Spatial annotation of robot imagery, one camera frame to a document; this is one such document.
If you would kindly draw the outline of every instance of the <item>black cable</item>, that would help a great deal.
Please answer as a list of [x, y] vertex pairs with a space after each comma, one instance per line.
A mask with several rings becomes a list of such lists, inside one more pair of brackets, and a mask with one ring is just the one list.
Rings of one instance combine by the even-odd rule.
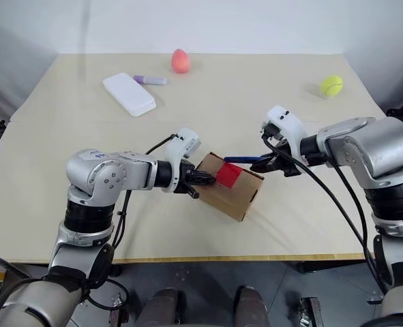
[[361, 203], [359, 201], [359, 198], [357, 197], [356, 193], [354, 192], [353, 188], [351, 187], [351, 184], [346, 179], [344, 173], [341, 171], [339, 166], [336, 165], [334, 160], [332, 158], [330, 158], [330, 157], [327, 157], [326, 159], [333, 166], [335, 171], [338, 173], [340, 179], [342, 180], [342, 182], [345, 185], [345, 188], [348, 190], [349, 194], [351, 195], [351, 198], [353, 199], [353, 201], [354, 201], [354, 203], [355, 203], [355, 205], [357, 207], [357, 211], [359, 212], [359, 216], [360, 216], [360, 222], [362, 224], [363, 255], [365, 256], [366, 264], [368, 265], [368, 268], [370, 269], [373, 278], [377, 282], [377, 285], [381, 289], [381, 292], [383, 294], [386, 294], [387, 293], [387, 287], [386, 287], [385, 283], [383, 283], [383, 281], [381, 280], [380, 276], [378, 275], [376, 263], [372, 259], [370, 250], [368, 249], [368, 227], [366, 225], [365, 213], [363, 212], [363, 208], [362, 208], [362, 205], [361, 205]]
[[[275, 152], [277, 155], [279, 155], [280, 157], [284, 158], [285, 160], [288, 160], [289, 162], [294, 163], [295, 165], [299, 166], [302, 170], [304, 170], [310, 177], [312, 177], [315, 182], [321, 186], [325, 193], [328, 194], [328, 196], [333, 200], [334, 204], [337, 206], [337, 208], [339, 209], [339, 211], [342, 213], [342, 215], [344, 216], [347, 224], [350, 226], [351, 230], [353, 231], [354, 235], [356, 236], [357, 240], [359, 240], [360, 244], [362, 245], [362, 247], [366, 247], [366, 244], [363, 242], [363, 239], [360, 235], [360, 233], [357, 231], [355, 225], [353, 224], [353, 222], [351, 221], [350, 217], [348, 216], [348, 214], [346, 213], [344, 207], [340, 204], [339, 200], [336, 198], [336, 196], [333, 194], [333, 192], [330, 191], [330, 189], [328, 188], [328, 186], [326, 186], [326, 184], [324, 184], [324, 182], [322, 182], [317, 175], [315, 175], [313, 173], [313, 171], [311, 171], [306, 165], [304, 165], [303, 163], [301, 163], [300, 161], [296, 160], [294, 157], [291, 157], [290, 155], [288, 155], [287, 153], [278, 150], [277, 148], [275, 148], [271, 143], [269, 143], [268, 141], [268, 137], [263, 136], [262, 137], [263, 142], [265, 143], [266, 146], [268, 146], [268, 148], [270, 148], [273, 152]], [[372, 276], [376, 279], [376, 283], [377, 285], [382, 288], [381, 291], [385, 292], [386, 288], [384, 287], [384, 285], [381, 285], [382, 283], [380, 282], [380, 279], [378, 278], [377, 274], [373, 273], [374, 270], [371, 270]]]
[[13, 264], [10, 264], [9, 262], [7, 262], [1, 258], [0, 258], [0, 266], [4, 267], [7, 270], [12, 271], [15, 275], [17, 275], [20, 278], [30, 278], [31, 277], [29, 274], [23, 272], [21, 269], [15, 267]]
[[377, 318], [364, 323], [361, 327], [390, 327], [390, 326], [403, 327], [403, 317], [392, 315], [388, 317]]
[[[168, 141], [171, 141], [176, 136], [178, 136], [178, 135], [177, 134], [169, 135], [163, 141], [161, 141], [160, 143], [157, 143], [155, 146], [153, 146], [151, 149], [149, 149], [145, 154], [149, 155], [151, 152], [153, 152], [157, 148], [161, 147], [163, 144], [167, 143]], [[113, 242], [112, 242], [112, 246], [114, 249], [116, 249], [118, 247], [119, 243], [121, 243], [124, 232], [125, 232], [125, 218], [127, 216], [128, 200], [130, 199], [131, 195], [132, 195], [132, 190], [131, 189], [127, 190], [125, 193], [125, 198], [124, 198], [124, 203], [123, 203], [122, 209], [121, 209], [121, 211], [118, 212], [118, 215], [120, 216], [120, 218], [119, 218], [117, 230], [115, 232], [115, 236], [113, 237]]]
[[18, 287], [25, 285], [25, 284], [33, 283], [35, 281], [40, 281], [40, 279], [37, 279], [37, 278], [21, 279], [18, 283], [11, 285], [8, 289], [6, 289], [4, 292], [2, 292], [0, 295], [0, 310], [3, 308], [6, 300], [9, 298], [9, 296], [12, 295], [12, 293], [15, 292], [18, 289]]
[[100, 308], [100, 309], [103, 309], [103, 310], [107, 310], [107, 311], [120, 310], [121, 308], [125, 307], [127, 305], [127, 303], [128, 303], [128, 291], [123, 285], [121, 285], [117, 281], [114, 281], [113, 279], [107, 278], [106, 281], [118, 286], [119, 288], [121, 288], [123, 290], [124, 294], [125, 294], [125, 300], [122, 301], [119, 305], [117, 305], [115, 307], [107, 307], [106, 305], [102, 305], [101, 303], [98, 303], [94, 299], [92, 299], [91, 295], [87, 296], [87, 300], [90, 303], [92, 303], [93, 305], [95, 305], [97, 308]]

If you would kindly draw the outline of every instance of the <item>floor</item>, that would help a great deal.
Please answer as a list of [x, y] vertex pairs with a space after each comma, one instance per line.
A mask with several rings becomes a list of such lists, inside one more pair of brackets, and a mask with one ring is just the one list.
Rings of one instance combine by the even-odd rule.
[[[27, 266], [36, 277], [45, 268]], [[301, 296], [317, 296], [324, 326], [360, 326], [378, 316], [378, 305], [367, 300], [380, 293], [365, 264], [356, 264], [302, 275], [292, 264], [283, 262], [201, 262], [172, 264], [130, 264], [123, 268], [117, 281], [126, 286], [133, 307], [144, 304], [156, 291], [175, 287], [184, 291], [187, 323], [231, 326], [233, 300], [240, 285], [252, 285], [261, 294], [273, 327], [298, 326], [290, 308]], [[105, 284], [92, 297], [104, 305], [118, 290]], [[133, 320], [126, 326], [133, 326]], [[88, 302], [79, 305], [70, 327], [108, 326], [108, 312]]]

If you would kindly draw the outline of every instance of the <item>tennis ball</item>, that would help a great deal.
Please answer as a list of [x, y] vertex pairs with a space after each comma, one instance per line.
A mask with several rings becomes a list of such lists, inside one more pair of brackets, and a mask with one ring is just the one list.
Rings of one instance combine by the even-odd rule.
[[340, 76], [327, 77], [321, 85], [321, 93], [326, 97], [335, 97], [342, 90], [343, 85], [344, 83]]

